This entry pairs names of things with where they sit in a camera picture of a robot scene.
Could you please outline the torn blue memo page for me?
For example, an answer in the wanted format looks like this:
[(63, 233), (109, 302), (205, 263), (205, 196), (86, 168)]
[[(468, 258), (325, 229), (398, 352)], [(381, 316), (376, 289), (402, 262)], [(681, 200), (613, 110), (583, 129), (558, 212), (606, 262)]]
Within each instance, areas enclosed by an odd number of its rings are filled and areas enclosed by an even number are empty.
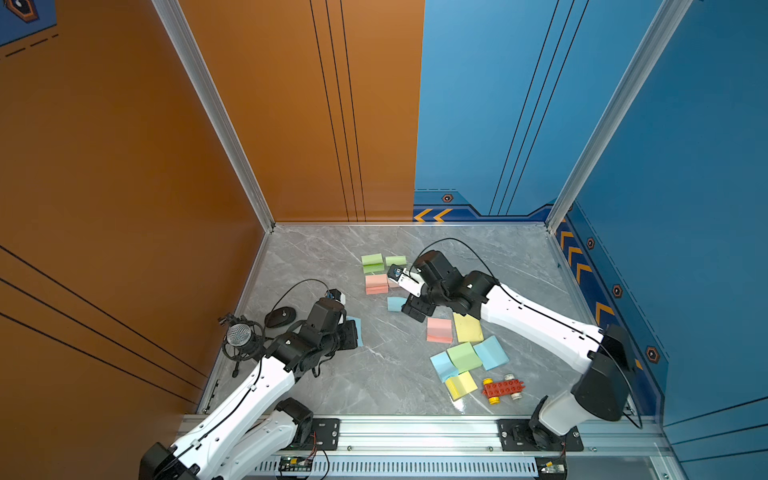
[(405, 305), (407, 299), (404, 297), (388, 297), (387, 298), (387, 310), (389, 312), (399, 312)]

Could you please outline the pink fanned memo pad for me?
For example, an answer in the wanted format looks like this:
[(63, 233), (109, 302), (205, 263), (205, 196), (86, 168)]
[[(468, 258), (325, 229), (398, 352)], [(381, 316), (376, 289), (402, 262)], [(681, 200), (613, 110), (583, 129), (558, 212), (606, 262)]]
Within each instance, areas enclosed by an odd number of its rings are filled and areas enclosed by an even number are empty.
[(367, 275), (365, 292), (367, 295), (385, 294), (389, 291), (389, 279), (386, 274)]

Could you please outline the torn green memo page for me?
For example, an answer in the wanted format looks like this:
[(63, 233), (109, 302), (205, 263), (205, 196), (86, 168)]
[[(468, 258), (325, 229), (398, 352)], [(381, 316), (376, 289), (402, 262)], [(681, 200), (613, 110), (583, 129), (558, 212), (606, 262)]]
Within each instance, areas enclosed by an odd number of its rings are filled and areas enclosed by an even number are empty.
[(392, 265), (405, 267), (408, 264), (407, 258), (403, 255), (393, 255), (385, 257), (385, 266), (389, 268)]

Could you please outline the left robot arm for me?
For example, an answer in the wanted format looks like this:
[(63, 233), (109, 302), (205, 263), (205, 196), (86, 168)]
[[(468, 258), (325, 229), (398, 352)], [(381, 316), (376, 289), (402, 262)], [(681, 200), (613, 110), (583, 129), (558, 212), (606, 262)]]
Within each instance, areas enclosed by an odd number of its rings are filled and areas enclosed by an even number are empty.
[(276, 452), (305, 442), (313, 413), (285, 395), (339, 350), (359, 346), (345, 295), (330, 290), (296, 332), (279, 335), (211, 414), (171, 446), (156, 443), (140, 461), (140, 479), (243, 479)]

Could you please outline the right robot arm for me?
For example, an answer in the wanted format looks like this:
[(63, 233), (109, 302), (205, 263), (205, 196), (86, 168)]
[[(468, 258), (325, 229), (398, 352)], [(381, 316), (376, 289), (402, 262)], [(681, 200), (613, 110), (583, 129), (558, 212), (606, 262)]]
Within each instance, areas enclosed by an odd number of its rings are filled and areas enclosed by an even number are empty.
[(409, 317), (424, 321), (437, 307), (447, 307), (538, 344), (578, 373), (572, 387), (543, 397), (520, 428), (536, 449), (562, 452), (581, 423), (628, 418), (637, 362), (623, 327), (601, 328), (560, 315), (513, 291), (488, 268), (462, 274), (438, 250), (423, 253), (411, 267), (390, 266), (387, 276), (407, 291), (401, 310)]

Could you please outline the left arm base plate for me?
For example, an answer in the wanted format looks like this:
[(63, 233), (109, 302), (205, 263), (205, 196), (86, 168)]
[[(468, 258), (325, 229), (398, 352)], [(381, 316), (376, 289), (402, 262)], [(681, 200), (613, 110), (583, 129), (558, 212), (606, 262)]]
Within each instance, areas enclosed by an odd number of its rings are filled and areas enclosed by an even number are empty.
[(311, 451), (320, 448), (335, 451), (338, 448), (340, 418), (315, 417), (310, 424), (298, 427), (296, 435), (287, 450)]

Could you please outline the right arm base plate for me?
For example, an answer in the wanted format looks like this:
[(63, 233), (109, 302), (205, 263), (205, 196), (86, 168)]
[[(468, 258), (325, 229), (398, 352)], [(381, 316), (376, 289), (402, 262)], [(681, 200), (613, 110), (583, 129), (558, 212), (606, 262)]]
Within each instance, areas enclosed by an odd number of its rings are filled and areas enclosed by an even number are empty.
[(567, 434), (558, 436), (529, 419), (502, 418), (496, 421), (501, 448), (505, 452), (540, 451), (560, 454), (582, 452), (584, 444), (580, 432), (573, 427)]

